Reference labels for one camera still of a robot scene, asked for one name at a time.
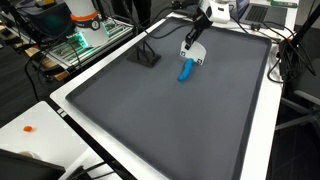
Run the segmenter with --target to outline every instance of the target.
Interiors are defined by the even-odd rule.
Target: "computer screen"
[[[64,167],[0,149],[0,179],[57,180]]]
[[[238,17],[241,17],[248,7],[250,0],[237,0]]]

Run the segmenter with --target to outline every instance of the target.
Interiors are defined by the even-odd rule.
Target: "gray surface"
[[[167,22],[154,35],[181,24]],[[207,48],[204,65],[180,83],[179,51],[189,31],[147,38],[162,56],[154,68],[124,53],[68,100],[170,179],[239,179],[270,41],[206,30],[199,38]]]

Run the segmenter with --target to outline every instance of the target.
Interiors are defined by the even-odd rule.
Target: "floor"
[[[302,25],[307,20],[312,2],[313,0],[300,0],[296,20],[297,25]],[[313,9],[315,9],[319,4],[320,0],[315,0],[315,5]],[[316,23],[313,25],[313,28],[320,29],[320,19],[316,21]]]
[[[152,16],[162,7],[170,5],[171,0],[152,0]],[[297,25],[303,24],[312,0],[300,0]],[[312,58],[320,58],[320,22],[313,26],[305,38],[304,44]],[[0,128],[33,106],[36,101],[31,85],[23,71],[27,59],[16,54],[11,47],[0,49]],[[47,84],[43,88],[37,80],[37,74],[29,67],[29,72],[36,82],[41,99],[48,99],[54,89],[63,82]],[[283,106],[279,110],[279,122],[301,116]],[[320,141],[310,126],[297,126],[276,132],[270,156],[268,180],[313,180],[320,179]]]

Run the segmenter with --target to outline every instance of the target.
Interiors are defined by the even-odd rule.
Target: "black stand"
[[[132,51],[128,56],[128,60],[138,64],[142,64],[144,66],[153,67],[158,62],[160,57],[161,56],[159,54],[156,54],[146,41],[143,41],[143,49],[140,49],[137,46],[136,49]]]
[[[96,0],[96,3],[97,3],[97,6],[98,6],[98,9],[99,9],[99,12],[101,14],[101,19],[102,20],[106,20],[107,17],[106,17],[106,13],[104,12],[104,8],[101,4],[101,1],[100,0]]]
[[[307,19],[307,21],[303,24],[300,31],[292,39],[291,44],[293,47],[298,46],[298,44],[302,41],[304,35],[308,32],[308,30],[311,28],[311,26],[316,22],[316,20],[319,18],[319,16],[320,16],[320,4],[313,11],[313,13]]]

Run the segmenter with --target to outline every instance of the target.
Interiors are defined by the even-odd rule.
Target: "table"
[[[25,126],[32,126],[31,132],[24,132]],[[103,162],[75,131],[44,101],[39,102],[0,129],[0,148],[19,153],[30,151],[42,161],[63,166],[66,179],[76,168],[89,168]],[[88,174],[96,177],[113,170],[103,165]],[[111,174],[105,180],[120,180]]]
[[[268,4],[268,2],[265,0],[252,0],[251,2]],[[288,9],[286,26],[290,29],[293,29],[294,27],[296,14],[297,9]],[[183,17],[174,13],[170,14],[169,16]],[[148,31],[152,31],[163,21],[164,20],[159,21],[158,23],[150,27]],[[228,24],[214,23],[213,25],[223,28],[238,27],[235,22],[229,22]],[[105,150],[107,150],[115,159],[117,159],[125,168],[127,168],[127,170],[130,171],[137,179],[166,179],[164,175],[156,171],[149,164],[147,164],[133,152],[128,150],[114,137],[112,137],[90,119],[85,117],[65,99],[67,94],[69,94],[72,90],[86,81],[100,69],[108,65],[112,60],[114,60],[128,48],[137,43],[145,35],[145,33],[138,35],[136,38],[116,50],[114,53],[105,57],[90,69],[86,70],[78,77],[52,93],[50,97],[65,112],[67,112],[69,116],[71,116],[79,125],[81,125],[92,137],[94,137],[105,148]],[[270,53],[268,65],[264,72],[264,77],[261,84],[261,90],[259,93],[259,98],[245,155],[245,161],[243,164],[241,175],[242,180],[260,180],[265,179],[266,176],[282,91],[281,85],[272,83],[267,79],[267,70],[276,61],[276,50],[277,47],[273,46]]]

